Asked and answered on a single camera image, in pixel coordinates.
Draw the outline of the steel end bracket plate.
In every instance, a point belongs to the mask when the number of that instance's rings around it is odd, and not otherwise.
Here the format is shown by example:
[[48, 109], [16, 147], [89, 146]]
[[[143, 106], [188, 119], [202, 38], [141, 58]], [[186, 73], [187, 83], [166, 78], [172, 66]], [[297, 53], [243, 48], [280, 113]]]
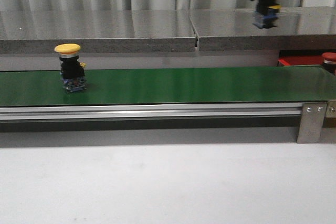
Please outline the steel end bracket plate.
[[336, 100], [327, 102], [326, 118], [336, 118]]

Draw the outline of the green conveyor belt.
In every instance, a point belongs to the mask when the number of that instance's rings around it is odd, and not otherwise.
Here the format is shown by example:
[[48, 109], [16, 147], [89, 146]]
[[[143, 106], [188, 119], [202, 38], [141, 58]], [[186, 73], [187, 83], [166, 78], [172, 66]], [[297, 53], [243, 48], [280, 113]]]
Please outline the green conveyor belt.
[[67, 93], [58, 71], [2, 72], [1, 106], [335, 99], [335, 76], [316, 66], [87, 70], [86, 79]]

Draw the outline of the central red mushroom button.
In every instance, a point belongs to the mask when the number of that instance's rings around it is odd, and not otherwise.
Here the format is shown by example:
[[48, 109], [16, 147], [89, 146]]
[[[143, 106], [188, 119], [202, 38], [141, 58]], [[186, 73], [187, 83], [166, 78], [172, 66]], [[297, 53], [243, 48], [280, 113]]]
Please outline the central red mushroom button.
[[280, 9], [281, 6], [276, 0], [257, 0], [254, 25], [259, 29], [276, 27], [275, 22], [278, 20]]

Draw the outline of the aluminium conveyor side rail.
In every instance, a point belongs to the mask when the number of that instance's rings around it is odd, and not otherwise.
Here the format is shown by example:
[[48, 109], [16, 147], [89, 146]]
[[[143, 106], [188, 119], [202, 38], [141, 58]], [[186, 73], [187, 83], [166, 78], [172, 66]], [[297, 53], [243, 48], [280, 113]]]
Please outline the aluminium conveyor side rail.
[[300, 115], [303, 104], [208, 103], [1, 107], [1, 121]]

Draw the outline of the steel conveyor support bracket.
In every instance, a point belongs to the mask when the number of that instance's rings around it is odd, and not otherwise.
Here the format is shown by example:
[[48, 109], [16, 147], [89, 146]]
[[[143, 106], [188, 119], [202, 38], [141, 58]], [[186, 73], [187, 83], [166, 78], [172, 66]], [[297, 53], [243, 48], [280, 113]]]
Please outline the steel conveyor support bracket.
[[326, 102], [310, 102], [303, 105], [297, 136], [298, 144], [319, 142], [326, 110]]

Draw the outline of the red plastic tray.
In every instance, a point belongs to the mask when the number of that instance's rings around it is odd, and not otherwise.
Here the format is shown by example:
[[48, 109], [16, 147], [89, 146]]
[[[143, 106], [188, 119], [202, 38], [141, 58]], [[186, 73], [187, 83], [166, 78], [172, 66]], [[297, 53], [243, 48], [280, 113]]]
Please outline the red plastic tray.
[[280, 57], [278, 66], [322, 66], [323, 58], [319, 56], [286, 56]]

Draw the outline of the right grey stone shelf slab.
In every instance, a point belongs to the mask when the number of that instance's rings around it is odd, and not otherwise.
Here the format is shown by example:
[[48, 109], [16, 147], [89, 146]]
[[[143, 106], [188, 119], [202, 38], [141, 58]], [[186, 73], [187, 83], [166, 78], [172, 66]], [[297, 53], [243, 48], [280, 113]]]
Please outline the right grey stone shelf slab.
[[334, 7], [285, 7], [259, 29], [253, 9], [191, 10], [199, 51], [335, 49]]

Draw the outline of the grey stone shelf slab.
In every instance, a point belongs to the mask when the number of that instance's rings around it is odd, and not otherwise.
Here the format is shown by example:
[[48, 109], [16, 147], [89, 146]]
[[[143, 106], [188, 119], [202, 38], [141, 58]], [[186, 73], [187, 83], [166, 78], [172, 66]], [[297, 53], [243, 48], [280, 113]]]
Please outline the grey stone shelf slab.
[[44, 54], [60, 44], [84, 53], [192, 52], [196, 36], [183, 10], [1, 12], [2, 54]]
[[253, 9], [191, 10], [199, 51], [335, 49], [334, 7], [285, 7], [259, 29]]

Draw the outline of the red mushroom push button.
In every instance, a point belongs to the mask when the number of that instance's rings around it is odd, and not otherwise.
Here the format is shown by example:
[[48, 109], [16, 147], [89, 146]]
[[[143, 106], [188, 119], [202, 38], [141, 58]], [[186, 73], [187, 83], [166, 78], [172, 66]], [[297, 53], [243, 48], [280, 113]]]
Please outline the red mushroom push button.
[[331, 74], [335, 75], [336, 69], [336, 53], [335, 52], [325, 52], [322, 54], [324, 69]]

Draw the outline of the left grey stone shelf slab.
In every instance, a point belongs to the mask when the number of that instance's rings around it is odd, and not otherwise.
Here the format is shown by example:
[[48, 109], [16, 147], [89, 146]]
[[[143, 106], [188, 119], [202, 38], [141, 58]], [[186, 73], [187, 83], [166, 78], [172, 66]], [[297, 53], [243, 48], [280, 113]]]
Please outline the left grey stone shelf slab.
[[196, 36], [183, 10], [1, 12], [2, 54], [44, 54], [60, 44], [84, 53], [192, 52]]

